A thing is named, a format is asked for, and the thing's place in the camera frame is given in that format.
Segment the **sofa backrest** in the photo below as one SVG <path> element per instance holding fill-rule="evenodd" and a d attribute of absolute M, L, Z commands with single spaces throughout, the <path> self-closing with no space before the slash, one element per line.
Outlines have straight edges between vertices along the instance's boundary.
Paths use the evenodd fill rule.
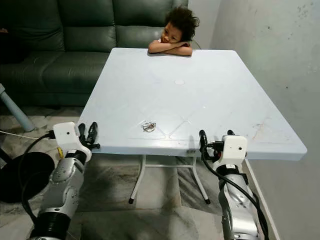
<path fill-rule="evenodd" d="M 35 51 L 147 48 L 180 5 L 188 0 L 1 0 L 0 27 Z"/>

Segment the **child's arm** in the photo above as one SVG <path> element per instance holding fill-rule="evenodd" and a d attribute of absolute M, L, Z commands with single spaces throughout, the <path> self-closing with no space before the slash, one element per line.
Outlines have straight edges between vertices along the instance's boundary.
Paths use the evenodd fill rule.
<path fill-rule="evenodd" d="M 192 48 L 190 46 L 180 46 L 170 50 L 163 51 L 163 53 L 180 55 L 180 56 L 191 56 Z"/>
<path fill-rule="evenodd" d="M 158 40 L 154 40 L 149 44 L 148 53 L 150 54 L 161 53 L 167 50 L 179 48 L 184 44 L 188 44 L 188 42 L 181 41 L 177 43 L 162 43 L 162 42 L 159 42 Z"/>

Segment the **child's curly hair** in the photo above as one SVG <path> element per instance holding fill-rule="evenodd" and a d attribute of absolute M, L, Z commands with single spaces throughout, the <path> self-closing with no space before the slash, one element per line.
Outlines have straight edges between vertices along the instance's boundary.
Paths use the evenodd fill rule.
<path fill-rule="evenodd" d="M 165 25 L 171 23 L 182 32 L 181 42 L 191 41 L 195 35 L 195 28 L 199 26 L 199 18 L 193 16 L 193 12 L 186 7 L 174 8 L 165 18 Z"/>

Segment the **green leather sofa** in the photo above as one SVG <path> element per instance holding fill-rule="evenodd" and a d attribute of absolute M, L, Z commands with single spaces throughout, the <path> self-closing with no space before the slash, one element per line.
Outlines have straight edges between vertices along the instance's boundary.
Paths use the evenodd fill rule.
<path fill-rule="evenodd" d="M 0 64 L 0 83 L 19 105 L 84 106 L 111 49 L 147 48 L 180 5 L 188 0 L 0 0 L 0 28 L 31 51 Z"/>

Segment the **white wall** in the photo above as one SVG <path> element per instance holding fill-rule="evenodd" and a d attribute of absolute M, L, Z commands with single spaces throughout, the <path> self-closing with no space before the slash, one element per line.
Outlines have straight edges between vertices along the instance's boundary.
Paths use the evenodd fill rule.
<path fill-rule="evenodd" d="M 188 8 L 200 19 L 194 40 L 202 49 L 209 49 L 221 0 L 189 0 Z"/>
<path fill-rule="evenodd" d="M 320 1 L 223 0 L 213 49 L 238 52 L 308 148 L 251 161 L 282 240 L 320 236 Z"/>

